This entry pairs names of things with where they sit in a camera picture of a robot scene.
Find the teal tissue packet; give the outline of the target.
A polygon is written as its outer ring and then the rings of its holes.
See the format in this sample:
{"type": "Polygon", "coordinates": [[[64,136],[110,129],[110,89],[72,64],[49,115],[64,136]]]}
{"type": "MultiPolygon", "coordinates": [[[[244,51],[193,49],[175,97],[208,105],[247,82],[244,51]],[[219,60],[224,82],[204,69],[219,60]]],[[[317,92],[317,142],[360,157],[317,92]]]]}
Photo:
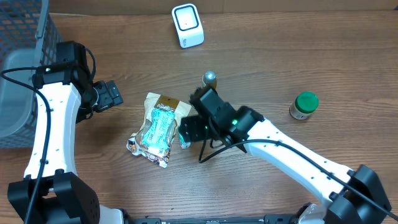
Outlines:
{"type": "Polygon", "coordinates": [[[190,135],[187,132],[178,132],[179,134],[179,140],[180,140],[180,146],[182,149],[188,149],[192,142],[190,140],[190,135]]]}

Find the brown snack pouch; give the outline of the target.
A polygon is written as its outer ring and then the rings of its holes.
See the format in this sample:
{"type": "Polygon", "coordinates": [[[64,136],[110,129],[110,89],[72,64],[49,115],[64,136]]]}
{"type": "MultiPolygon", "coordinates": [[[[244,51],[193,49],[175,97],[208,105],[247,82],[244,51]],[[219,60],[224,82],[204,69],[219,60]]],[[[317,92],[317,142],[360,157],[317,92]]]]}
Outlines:
{"type": "Polygon", "coordinates": [[[178,128],[191,108],[183,101],[149,92],[144,101],[143,124],[127,140],[127,150],[134,156],[143,156],[166,168],[178,128]]]}

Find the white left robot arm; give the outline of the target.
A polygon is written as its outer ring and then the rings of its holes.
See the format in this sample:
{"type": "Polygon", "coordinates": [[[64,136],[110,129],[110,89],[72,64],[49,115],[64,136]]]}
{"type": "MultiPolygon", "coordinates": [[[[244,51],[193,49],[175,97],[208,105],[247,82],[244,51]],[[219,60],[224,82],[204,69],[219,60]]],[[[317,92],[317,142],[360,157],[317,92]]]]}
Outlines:
{"type": "Polygon", "coordinates": [[[75,128],[123,103],[115,82],[94,82],[90,50],[74,41],[57,44],[56,61],[33,67],[37,97],[34,146],[22,181],[10,183],[7,198],[24,223],[129,223],[126,212],[100,204],[75,166],[75,128]]]}

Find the yellow oil bottle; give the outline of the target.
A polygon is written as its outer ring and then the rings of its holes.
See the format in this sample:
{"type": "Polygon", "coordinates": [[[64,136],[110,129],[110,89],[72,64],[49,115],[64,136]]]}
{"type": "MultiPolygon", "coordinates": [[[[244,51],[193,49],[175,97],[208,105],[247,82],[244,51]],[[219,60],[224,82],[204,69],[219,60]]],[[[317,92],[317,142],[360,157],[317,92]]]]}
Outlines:
{"type": "Polygon", "coordinates": [[[202,86],[210,86],[213,89],[216,89],[217,87],[217,77],[214,71],[212,70],[207,70],[205,74],[202,76],[202,86]]]}

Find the green lid jar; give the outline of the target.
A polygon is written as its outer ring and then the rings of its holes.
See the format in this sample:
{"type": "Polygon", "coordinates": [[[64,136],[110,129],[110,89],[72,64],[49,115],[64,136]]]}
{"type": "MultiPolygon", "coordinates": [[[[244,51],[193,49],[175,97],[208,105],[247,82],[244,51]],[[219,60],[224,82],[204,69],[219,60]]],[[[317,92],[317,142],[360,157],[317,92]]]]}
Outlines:
{"type": "Polygon", "coordinates": [[[318,108],[319,99],[316,94],[305,91],[299,94],[289,107],[290,115],[299,120],[308,119],[318,108]]]}

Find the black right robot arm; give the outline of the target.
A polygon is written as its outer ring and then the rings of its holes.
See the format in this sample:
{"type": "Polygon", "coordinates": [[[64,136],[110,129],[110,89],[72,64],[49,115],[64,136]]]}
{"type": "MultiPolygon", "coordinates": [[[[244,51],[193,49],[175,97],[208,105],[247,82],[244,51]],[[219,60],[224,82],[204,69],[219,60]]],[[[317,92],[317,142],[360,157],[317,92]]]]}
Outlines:
{"type": "Polygon", "coordinates": [[[365,165],[353,170],[330,161],[288,137],[262,114],[242,106],[235,110],[211,86],[199,87],[190,96],[195,116],[182,119],[184,142],[201,141],[221,149],[200,156],[204,163],[233,147],[276,166],[305,187],[319,201],[307,203],[287,223],[382,223],[396,220],[379,176],[365,165]]]}

